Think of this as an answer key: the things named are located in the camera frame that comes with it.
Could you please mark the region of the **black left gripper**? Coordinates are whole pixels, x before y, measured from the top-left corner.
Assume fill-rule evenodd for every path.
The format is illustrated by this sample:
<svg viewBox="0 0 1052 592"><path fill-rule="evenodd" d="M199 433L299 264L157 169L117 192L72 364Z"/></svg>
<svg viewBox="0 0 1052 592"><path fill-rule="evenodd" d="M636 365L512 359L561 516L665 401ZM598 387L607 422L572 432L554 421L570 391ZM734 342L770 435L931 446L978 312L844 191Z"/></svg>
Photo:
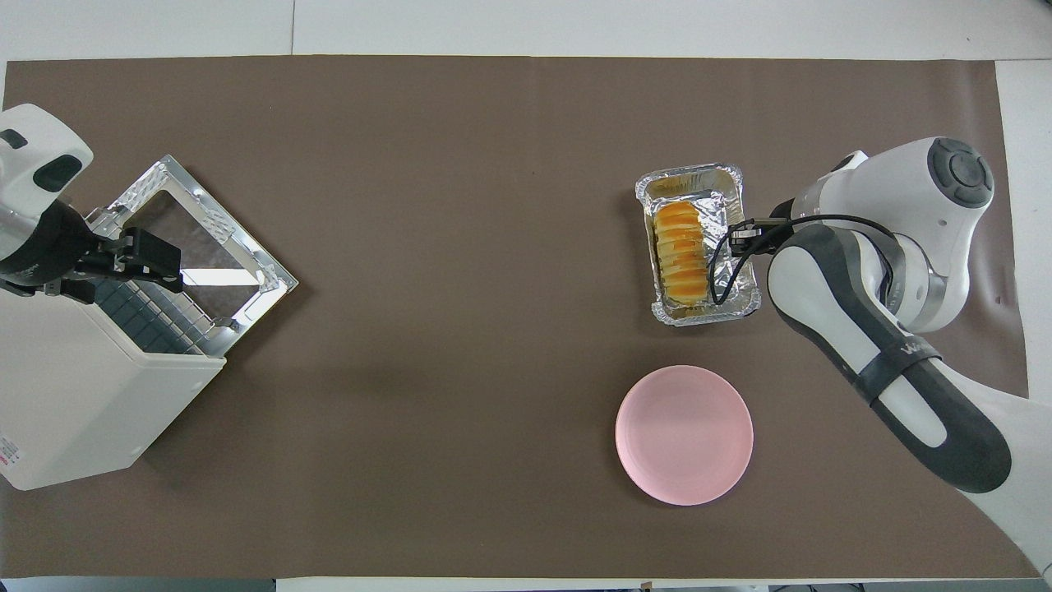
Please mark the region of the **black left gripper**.
<svg viewBox="0 0 1052 592"><path fill-rule="evenodd" d="M115 269L106 239L90 231L84 218L69 205L55 201L22 247L2 259L4 289L48 289L90 306L95 285L90 280L124 280ZM145 280L168 291L182 291L182 252L168 241L142 228L123 231L123 270L134 280Z"/></svg>

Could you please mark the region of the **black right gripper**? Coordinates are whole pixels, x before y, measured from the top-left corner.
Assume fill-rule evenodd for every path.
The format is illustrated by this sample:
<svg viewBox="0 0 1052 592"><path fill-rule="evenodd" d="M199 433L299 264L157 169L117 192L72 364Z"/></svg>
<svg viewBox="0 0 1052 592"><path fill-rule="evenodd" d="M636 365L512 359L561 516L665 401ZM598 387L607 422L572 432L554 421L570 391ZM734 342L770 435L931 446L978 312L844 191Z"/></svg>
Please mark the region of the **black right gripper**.
<svg viewBox="0 0 1052 592"><path fill-rule="evenodd" d="M787 226L785 225L788 220L792 220L793 203L794 200L786 200L778 203L778 206L775 206L774 209L771 210L769 218L777 219L778 227L776 229L771 229L768 233L769 241L767 254L774 254L782 244L793 234L794 231L792 224Z"/></svg>

